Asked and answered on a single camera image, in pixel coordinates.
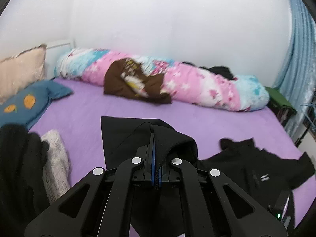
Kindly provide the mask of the black jacket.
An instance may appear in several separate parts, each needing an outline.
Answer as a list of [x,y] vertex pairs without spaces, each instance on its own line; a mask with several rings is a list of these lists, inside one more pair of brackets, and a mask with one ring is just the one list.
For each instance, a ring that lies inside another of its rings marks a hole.
[[282,191],[297,189],[315,173],[306,153],[299,159],[282,159],[258,149],[252,139],[221,139],[220,153],[200,160],[195,140],[159,119],[103,116],[101,131],[107,169],[135,157],[140,147],[154,140],[155,168],[173,158],[185,159],[203,171],[216,168],[264,208],[275,203]]

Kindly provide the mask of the black folded clothes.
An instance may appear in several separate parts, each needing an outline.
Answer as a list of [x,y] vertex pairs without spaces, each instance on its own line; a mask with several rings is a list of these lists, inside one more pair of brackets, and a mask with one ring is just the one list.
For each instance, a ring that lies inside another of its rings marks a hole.
[[49,144],[21,125],[1,127],[1,236],[24,236],[49,207],[43,183]]

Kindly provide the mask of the grey knit sweater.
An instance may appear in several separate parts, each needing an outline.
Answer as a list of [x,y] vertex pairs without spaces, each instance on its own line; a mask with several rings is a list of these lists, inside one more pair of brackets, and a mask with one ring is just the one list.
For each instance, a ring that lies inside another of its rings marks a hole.
[[47,162],[43,167],[43,183],[49,202],[52,204],[70,189],[70,161],[57,130],[49,130],[41,140],[49,144]]

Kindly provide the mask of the floral rolled quilt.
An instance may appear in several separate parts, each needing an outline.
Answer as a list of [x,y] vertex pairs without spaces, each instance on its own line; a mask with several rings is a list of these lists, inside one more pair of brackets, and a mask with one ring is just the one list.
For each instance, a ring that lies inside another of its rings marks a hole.
[[237,80],[229,81],[221,75],[173,59],[131,55],[109,49],[72,49],[59,58],[54,74],[104,89],[104,76],[109,66],[123,58],[141,63],[147,76],[163,74],[163,89],[170,93],[171,102],[178,100],[228,111],[261,110],[269,102],[268,91],[252,75],[234,75]]

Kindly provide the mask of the blue cushion orange patches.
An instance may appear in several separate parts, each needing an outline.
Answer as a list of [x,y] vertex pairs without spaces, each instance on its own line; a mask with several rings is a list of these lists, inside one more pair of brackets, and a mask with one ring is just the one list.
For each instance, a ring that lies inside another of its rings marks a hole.
[[73,94],[58,82],[42,80],[29,85],[1,105],[1,126],[17,124],[30,130],[52,101]]

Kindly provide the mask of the green cloth on stand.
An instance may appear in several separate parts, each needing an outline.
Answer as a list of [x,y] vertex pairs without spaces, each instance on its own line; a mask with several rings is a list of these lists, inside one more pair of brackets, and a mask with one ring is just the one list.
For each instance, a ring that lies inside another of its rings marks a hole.
[[269,102],[274,107],[278,109],[289,109],[293,115],[297,113],[297,110],[276,88],[265,87],[265,89],[268,91],[270,96]]

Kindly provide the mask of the brown printed garment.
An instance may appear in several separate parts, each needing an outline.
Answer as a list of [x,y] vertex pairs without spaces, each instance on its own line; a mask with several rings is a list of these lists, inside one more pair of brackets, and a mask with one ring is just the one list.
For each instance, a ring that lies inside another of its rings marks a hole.
[[171,95],[163,89],[163,80],[163,74],[147,76],[143,73],[141,63],[123,58],[109,66],[104,76],[103,93],[156,104],[170,104]]

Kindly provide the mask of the black garment on quilt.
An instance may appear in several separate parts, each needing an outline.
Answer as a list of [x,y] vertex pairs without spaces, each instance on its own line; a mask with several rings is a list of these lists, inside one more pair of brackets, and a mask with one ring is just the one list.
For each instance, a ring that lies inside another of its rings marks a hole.
[[[192,67],[198,67],[191,62],[181,62],[181,64],[189,65]],[[198,67],[198,68],[209,71],[210,73],[213,73],[214,75],[221,75],[222,77],[224,77],[225,79],[227,79],[229,81],[237,80],[237,78],[232,74],[230,69],[226,66],[213,66],[210,68],[202,66],[202,67]]]

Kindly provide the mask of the light blue curtain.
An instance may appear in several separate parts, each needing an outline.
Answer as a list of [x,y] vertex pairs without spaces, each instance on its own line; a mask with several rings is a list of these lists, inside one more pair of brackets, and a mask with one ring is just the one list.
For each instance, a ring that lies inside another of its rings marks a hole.
[[297,114],[285,130],[294,137],[303,122],[315,88],[315,22],[302,0],[289,0],[292,30],[283,66],[273,84],[294,107]]

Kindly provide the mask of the beige pillow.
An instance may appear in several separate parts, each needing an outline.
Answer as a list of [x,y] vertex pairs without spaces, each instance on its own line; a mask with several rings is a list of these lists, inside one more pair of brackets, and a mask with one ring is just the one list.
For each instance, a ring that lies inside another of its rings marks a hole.
[[1,60],[1,104],[30,84],[45,78],[46,44]]

